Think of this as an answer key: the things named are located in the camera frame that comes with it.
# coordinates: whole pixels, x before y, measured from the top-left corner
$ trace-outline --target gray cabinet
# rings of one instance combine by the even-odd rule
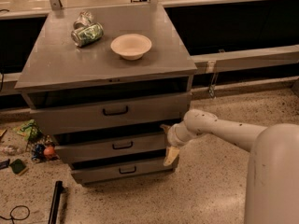
[[[173,171],[177,162],[163,166],[160,125],[180,122],[188,111],[195,64],[160,5],[90,11],[104,26],[101,40],[76,48],[69,27],[80,9],[50,13],[16,89],[79,184]],[[116,22],[120,14],[126,18]],[[152,42],[139,60],[110,48],[127,33]]]

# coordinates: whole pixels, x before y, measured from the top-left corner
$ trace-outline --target green can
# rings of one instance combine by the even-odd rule
[[[75,41],[75,45],[81,48],[100,39],[103,34],[104,30],[102,25],[100,23],[93,23],[72,31],[71,36]]]

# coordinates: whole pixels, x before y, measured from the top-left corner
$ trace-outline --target bowl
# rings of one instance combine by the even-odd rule
[[[115,38],[111,43],[112,50],[126,60],[137,60],[151,48],[151,41],[143,35],[128,34]]]

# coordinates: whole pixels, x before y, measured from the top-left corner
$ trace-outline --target green object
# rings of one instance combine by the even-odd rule
[[[39,130],[34,119],[23,123],[21,126],[13,129],[17,134],[24,136],[26,141],[34,142],[42,136],[42,132]]]
[[[26,165],[20,159],[15,160],[9,166],[11,167],[12,172],[16,175],[18,175],[26,168]]]

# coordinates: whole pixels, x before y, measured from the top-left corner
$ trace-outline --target drawer handle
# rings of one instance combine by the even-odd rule
[[[128,113],[129,111],[129,107],[128,105],[125,106],[125,109],[123,111],[120,112],[112,112],[112,113],[108,113],[104,108],[103,108],[103,115],[105,116],[119,116],[119,115],[124,115],[126,113]]]
[[[137,171],[136,166],[134,166],[133,170],[130,170],[130,169],[122,170],[121,168],[119,168],[119,172],[120,172],[121,175],[133,174],[136,171]]]
[[[112,144],[112,148],[115,150],[130,148],[132,146],[133,146],[133,141],[131,141],[128,146],[118,146],[118,145]]]

